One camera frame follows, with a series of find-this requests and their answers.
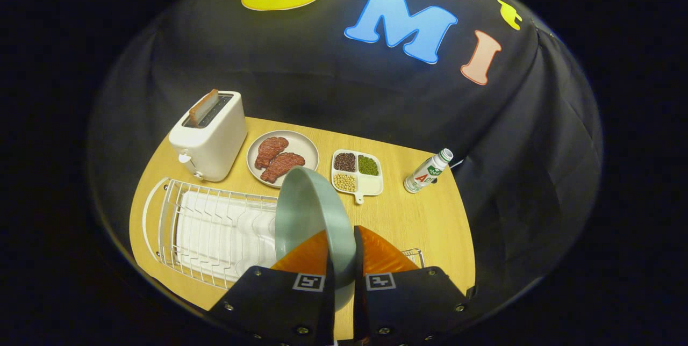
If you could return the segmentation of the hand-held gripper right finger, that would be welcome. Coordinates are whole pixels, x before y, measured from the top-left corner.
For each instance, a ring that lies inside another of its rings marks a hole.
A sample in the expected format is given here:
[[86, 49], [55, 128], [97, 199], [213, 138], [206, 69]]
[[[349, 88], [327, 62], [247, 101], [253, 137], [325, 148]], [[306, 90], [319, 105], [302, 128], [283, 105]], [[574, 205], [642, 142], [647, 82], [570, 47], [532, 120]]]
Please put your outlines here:
[[354, 341], [440, 345], [468, 312], [468, 298], [437, 266], [420, 267], [380, 234], [357, 225]]

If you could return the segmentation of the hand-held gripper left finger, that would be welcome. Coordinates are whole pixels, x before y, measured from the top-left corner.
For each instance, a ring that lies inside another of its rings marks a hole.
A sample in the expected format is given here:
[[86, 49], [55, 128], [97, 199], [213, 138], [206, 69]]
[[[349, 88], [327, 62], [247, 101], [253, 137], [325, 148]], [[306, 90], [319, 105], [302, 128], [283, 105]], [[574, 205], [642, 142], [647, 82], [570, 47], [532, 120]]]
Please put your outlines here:
[[209, 310], [247, 345], [332, 345], [334, 272], [325, 231], [270, 268], [252, 266]]

